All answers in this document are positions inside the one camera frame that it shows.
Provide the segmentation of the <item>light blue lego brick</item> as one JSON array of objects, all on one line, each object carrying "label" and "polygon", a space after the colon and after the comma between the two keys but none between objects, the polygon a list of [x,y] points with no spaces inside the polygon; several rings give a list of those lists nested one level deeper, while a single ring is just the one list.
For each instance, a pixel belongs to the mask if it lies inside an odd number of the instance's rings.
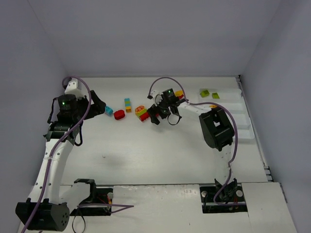
[{"label": "light blue lego brick", "polygon": [[106,115],[108,115],[109,117],[111,117],[114,113],[113,109],[110,108],[109,106],[106,106],[105,107],[105,112],[104,112]]}]

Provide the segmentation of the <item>red rounded lego brick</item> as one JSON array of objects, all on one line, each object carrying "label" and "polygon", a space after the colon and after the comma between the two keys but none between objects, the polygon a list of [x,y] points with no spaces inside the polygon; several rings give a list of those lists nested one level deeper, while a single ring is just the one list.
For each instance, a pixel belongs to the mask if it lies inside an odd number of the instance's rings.
[{"label": "red rounded lego brick", "polygon": [[114,112],[114,118],[115,120],[121,120],[125,117],[125,111],[124,110],[117,110]]}]

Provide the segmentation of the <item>small green lego brick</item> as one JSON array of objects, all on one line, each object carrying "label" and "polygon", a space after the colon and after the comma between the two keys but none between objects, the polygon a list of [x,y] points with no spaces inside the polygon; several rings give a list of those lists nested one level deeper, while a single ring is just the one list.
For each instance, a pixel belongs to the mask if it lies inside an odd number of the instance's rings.
[{"label": "small green lego brick", "polygon": [[213,99],[219,99],[220,97],[219,97],[218,93],[215,92],[215,93],[212,93],[212,98]]}]

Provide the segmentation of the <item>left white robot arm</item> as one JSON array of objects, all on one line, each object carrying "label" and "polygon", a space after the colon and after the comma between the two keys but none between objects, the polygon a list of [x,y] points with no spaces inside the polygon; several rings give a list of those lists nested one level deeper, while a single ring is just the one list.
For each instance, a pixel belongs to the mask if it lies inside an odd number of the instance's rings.
[{"label": "left white robot arm", "polygon": [[96,198],[97,187],[93,179],[79,178],[71,188],[60,194],[61,180],[67,159],[73,147],[81,146],[76,138],[82,137],[84,120],[105,112],[106,103],[93,90],[87,96],[64,94],[54,98],[59,104],[57,119],[48,119],[45,155],[42,165],[25,202],[18,202],[16,215],[23,223],[22,232],[62,232],[69,223],[69,216],[77,206]]}]

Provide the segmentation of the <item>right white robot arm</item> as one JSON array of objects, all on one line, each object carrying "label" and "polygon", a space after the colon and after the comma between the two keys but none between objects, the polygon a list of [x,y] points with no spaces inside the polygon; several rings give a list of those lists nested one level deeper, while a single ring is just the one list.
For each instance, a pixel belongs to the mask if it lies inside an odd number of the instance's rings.
[{"label": "right white robot arm", "polygon": [[178,122],[182,117],[199,121],[204,141],[212,148],[217,164],[214,179],[216,190],[230,192],[236,188],[237,181],[233,176],[231,164],[237,155],[238,131],[231,113],[218,104],[208,111],[199,108],[199,104],[177,97],[172,89],[163,92],[152,91],[147,98],[154,102],[147,109],[147,113],[155,125],[160,124],[159,117],[169,119],[176,116]]}]

